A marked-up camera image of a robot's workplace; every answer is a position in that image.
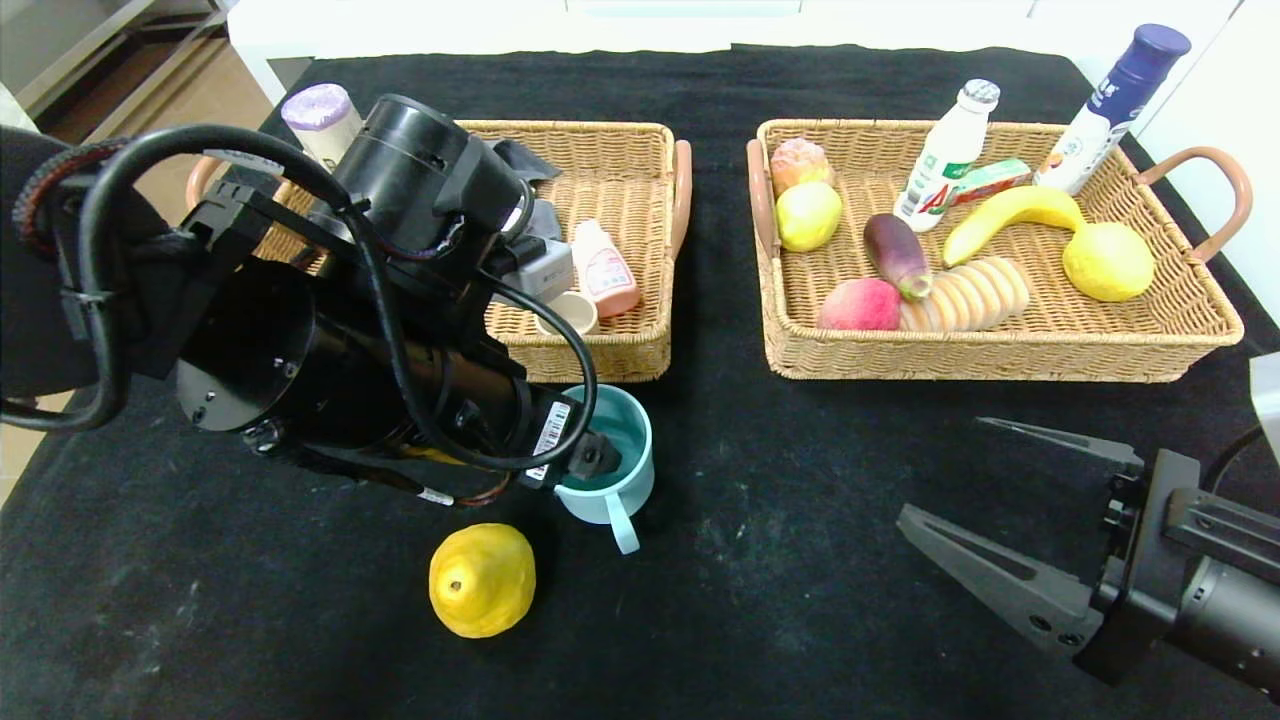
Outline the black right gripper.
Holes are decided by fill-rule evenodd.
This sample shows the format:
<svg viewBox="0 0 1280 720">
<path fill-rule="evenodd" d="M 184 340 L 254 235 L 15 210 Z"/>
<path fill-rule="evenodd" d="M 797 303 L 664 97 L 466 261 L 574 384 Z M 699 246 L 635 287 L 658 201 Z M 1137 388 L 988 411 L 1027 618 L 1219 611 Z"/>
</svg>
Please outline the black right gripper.
<svg viewBox="0 0 1280 720">
<path fill-rule="evenodd" d="M 975 420 L 1073 448 L 1126 471 L 1130 445 L 996 416 Z M 1258 691 L 1279 689 L 1279 528 L 1274 515 L 1199 487 L 1201 465 L 1169 450 L 1111 502 L 1097 587 L 927 512 L 901 507 L 909 543 L 1046 653 L 1120 684 L 1158 644 Z"/>
</svg>

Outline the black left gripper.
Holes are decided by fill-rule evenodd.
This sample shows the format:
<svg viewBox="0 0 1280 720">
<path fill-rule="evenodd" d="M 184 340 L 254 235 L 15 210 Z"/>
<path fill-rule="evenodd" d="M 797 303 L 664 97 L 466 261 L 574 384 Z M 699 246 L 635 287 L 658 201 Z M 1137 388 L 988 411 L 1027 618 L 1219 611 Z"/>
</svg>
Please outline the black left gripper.
<svg viewBox="0 0 1280 720">
<path fill-rule="evenodd" d="M 445 355 L 443 430 L 467 451 L 524 461 L 561 447 L 582 402 L 529 382 L 522 370 L 493 368 L 457 352 Z M 566 475 L 593 480 L 618 470 L 621 452 L 608 436 L 586 430 L 570 451 Z"/>
</svg>

